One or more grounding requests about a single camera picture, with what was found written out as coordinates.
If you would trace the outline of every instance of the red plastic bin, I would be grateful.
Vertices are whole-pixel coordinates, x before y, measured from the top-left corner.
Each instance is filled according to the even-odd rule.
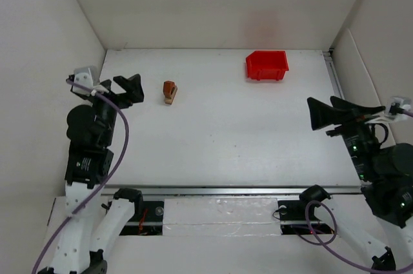
[[[280,81],[288,71],[287,55],[282,50],[256,50],[247,57],[247,77],[260,81]]]

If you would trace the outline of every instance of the purple cable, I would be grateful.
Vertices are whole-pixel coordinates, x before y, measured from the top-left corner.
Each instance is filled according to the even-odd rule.
[[[405,114],[405,115],[407,115],[407,116],[410,116],[410,117],[413,117],[413,112],[409,112],[409,111],[403,110],[403,114]]]
[[[277,213],[277,211],[275,211],[274,213],[272,213],[273,218],[280,220],[280,218],[276,217],[274,214]],[[307,240],[306,238],[304,238],[301,234],[299,234],[295,229],[305,229],[305,230],[310,230],[308,227],[304,227],[304,226],[291,226],[292,230],[294,231],[294,233],[304,242],[307,242],[311,245],[315,245],[315,246],[321,246],[320,243],[318,242],[312,242],[310,240]],[[319,234],[326,234],[324,232],[322,232],[321,230],[315,229],[314,231],[318,232]],[[333,232],[333,236],[331,237],[331,239],[329,239],[328,241],[325,242],[326,245],[330,244],[333,240],[335,240],[337,237],[337,232]]]
[[[82,85],[79,84],[75,84],[73,83],[71,80],[67,79],[66,83],[68,83],[69,85],[78,87],[80,89],[83,89],[86,92],[92,92],[91,89],[84,87]],[[104,181],[99,185],[99,187],[97,187],[96,190],[94,190],[85,200],[83,200],[79,206],[77,208],[75,208],[75,210],[72,212],[73,215],[77,214],[80,212],[80,210],[82,208],[85,207],[85,205],[92,200],[92,198],[97,195],[97,193],[99,191],[101,191],[103,189],[103,187],[105,187],[105,184],[110,180],[110,178],[113,176],[113,174],[116,172],[116,170],[118,169],[119,165],[121,164],[122,160],[123,160],[123,156],[125,156],[125,152],[126,152],[126,148],[128,147],[128,142],[129,142],[129,124],[128,121],[125,117],[125,115],[123,114],[123,112],[121,111],[120,108],[118,108],[116,106],[116,104],[114,104],[111,100],[109,100],[108,98],[106,98],[104,95],[101,95],[99,92],[95,93],[95,96],[98,97],[99,99],[103,100],[104,102],[106,102],[107,104],[109,104],[122,118],[123,123],[125,124],[125,141],[123,143],[123,147],[122,147],[122,151],[121,154],[118,158],[118,160],[115,163],[114,168],[112,169],[112,171],[110,171],[110,173],[108,174],[107,178],[104,179]],[[56,231],[54,231],[53,235],[50,237],[50,239],[47,241],[46,245],[44,246],[44,248],[42,249],[39,258],[37,258],[33,270],[32,270],[32,274],[36,274],[36,271],[40,265],[40,262],[42,261],[43,257],[45,256],[47,250],[49,249],[50,245],[52,245],[53,241],[55,240],[55,238],[59,235],[59,233],[62,231],[62,229],[68,224],[68,222],[70,221],[70,219],[72,219],[71,217],[66,217],[66,219],[61,223],[61,225],[56,229]]]
[[[318,202],[318,201],[310,201],[307,206],[305,207],[305,220],[307,222],[307,226],[308,228],[312,231],[313,236],[316,238],[316,240],[329,252],[331,253],[333,256],[335,256],[336,258],[338,258],[339,260],[343,261],[344,263],[347,263],[350,266],[353,266],[357,269],[360,269],[361,271],[366,271],[369,273],[374,273],[374,274],[401,274],[407,271],[410,271],[413,269],[413,263],[409,264],[407,267],[403,268],[403,269],[397,269],[396,271],[380,271],[378,269],[370,269],[367,268],[365,266],[360,266],[359,264],[356,264],[348,259],[346,259],[345,257],[339,255],[338,253],[336,253],[334,250],[332,250],[331,248],[329,248],[318,236],[318,234],[316,233],[316,231],[314,230],[314,228],[311,226],[311,220],[310,220],[310,207],[313,204],[318,204],[321,205],[322,207],[324,207],[328,213],[331,216],[331,219],[333,220],[333,225],[334,225],[334,233],[337,233],[337,221],[336,218],[334,217],[333,213],[331,212],[331,210],[327,207],[327,205],[325,205],[324,203]]]

